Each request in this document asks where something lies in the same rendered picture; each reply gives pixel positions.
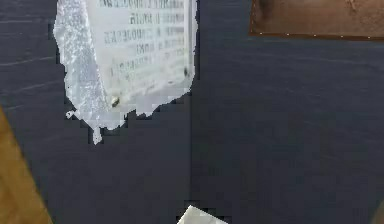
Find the small white block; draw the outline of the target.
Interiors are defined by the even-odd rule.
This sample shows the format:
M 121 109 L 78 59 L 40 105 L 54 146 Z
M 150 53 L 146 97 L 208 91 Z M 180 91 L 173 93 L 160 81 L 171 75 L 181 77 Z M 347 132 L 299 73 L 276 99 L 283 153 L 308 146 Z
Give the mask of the small white block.
M 176 224 L 228 224 L 227 222 L 189 205 Z

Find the brown flat board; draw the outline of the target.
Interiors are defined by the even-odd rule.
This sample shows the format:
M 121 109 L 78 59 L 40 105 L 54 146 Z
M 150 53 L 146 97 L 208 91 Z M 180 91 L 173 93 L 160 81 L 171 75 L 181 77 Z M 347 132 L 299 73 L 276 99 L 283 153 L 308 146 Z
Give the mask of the brown flat board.
M 248 34 L 384 42 L 384 0 L 252 0 Z

